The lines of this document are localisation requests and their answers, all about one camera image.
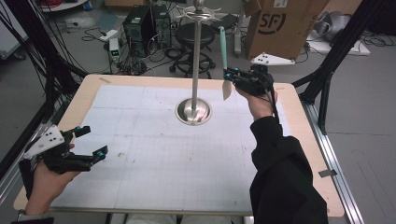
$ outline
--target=computer tower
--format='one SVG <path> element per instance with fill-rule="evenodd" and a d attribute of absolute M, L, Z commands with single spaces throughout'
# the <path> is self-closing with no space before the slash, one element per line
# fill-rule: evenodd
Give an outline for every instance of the computer tower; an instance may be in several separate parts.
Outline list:
<path fill-rule="evenodd" d="M 149 47 L 147 42 L 131 42 L 130 43 L 131 56 L 137 58 L 146 58 L 149 56 Z"/>
<path fill-rule="evenodd" d="M 172 46 L 171 17 L 168 8 L 164 4 L 153 5 L 151 7 L 155 32 L 157 34 L 158 49 L 166 49 Z"/>
<path fill-rule="evenodd" d="M 150 6 L 134 5 L 122 25 L 128 42 L 145 42 L 155 36 Z"/>

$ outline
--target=black chair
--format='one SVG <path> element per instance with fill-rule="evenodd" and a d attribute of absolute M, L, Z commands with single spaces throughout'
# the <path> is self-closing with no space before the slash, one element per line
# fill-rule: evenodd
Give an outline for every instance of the black chair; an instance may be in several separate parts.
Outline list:
<path fill-rule="evenodd" d="M 187 23 L 181 25 L 176 31 L 176 40 L 180 43 L 180 45 L 190 49 L 189 52 L 184 52 L 179 55 L 175 62 L 169 67 L 169 71 L 175 72 L 176 68 L 180 71 L 184 72 L 184 77 L 187 77 L 189 74 L 192 74 L 193 67 L 193 56 L 194 56 L 194 33 L 195 33 L 195 23 Z M 202 24 L 201 26 L 201 49 L 207 48 L 211 51 L 208 46 L 215 39 L 215 33 L 212 28 L 206 24 Z M 216 67 L 216 64 L 204 53 L 200 55 L 199 61 L 199 74 L 206 73 L 207 78 L 211 79 L 209 69 L 213 69 Z"/>

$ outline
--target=power strip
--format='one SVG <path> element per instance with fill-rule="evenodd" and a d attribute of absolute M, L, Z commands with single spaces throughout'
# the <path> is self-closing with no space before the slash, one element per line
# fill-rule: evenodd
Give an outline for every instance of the power strip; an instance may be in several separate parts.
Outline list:
<path fill-rule="evenodd" d="M 117 31 L 116 30 L 111 30 L 109 32 L 106 33 L 106 35 L 102 35 L 101 37 L 99 37 L 101 40 L 108 40 L 109 38 L 111 38 L 111 36 L 113 36 L 114 34 L 116 34 Z"/>

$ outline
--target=black jacket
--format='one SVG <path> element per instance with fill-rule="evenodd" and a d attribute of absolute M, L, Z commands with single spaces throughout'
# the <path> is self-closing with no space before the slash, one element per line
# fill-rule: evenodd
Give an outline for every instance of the black jacket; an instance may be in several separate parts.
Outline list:
<path fill-rule="evenodd" d="M 273 117 L 250 126 L 257 174 L 250 186 L 256 224 L 328 223 L 327 204 L 313 187 L 312 170 L 294 137 L 284 137 Z"/>

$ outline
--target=person's arm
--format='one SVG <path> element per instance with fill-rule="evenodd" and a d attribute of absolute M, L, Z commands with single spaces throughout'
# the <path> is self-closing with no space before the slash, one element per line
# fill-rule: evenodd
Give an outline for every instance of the person's arm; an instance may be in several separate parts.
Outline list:
<path fill-rule="evenodd" d="M 53 223 L 53 217 L 50 217 L 50 204 L 61 195 L 67 184 L 79 173 L 66 172 L 59 175 L 50 171 L 43 161 L 39 162 L 35 168 L 33 190 L 29 201 L 19 220 L 12 224 Z"/>
<path fill-rule="evenodd" d="M 257 174 L 250 186 L 255 223 L 328 223 L 327 204 L 313 187 L 300 142 L 283 136 L 268 101 L 238 92 L 247 99 L 257 141 L 251 154 Z"/>

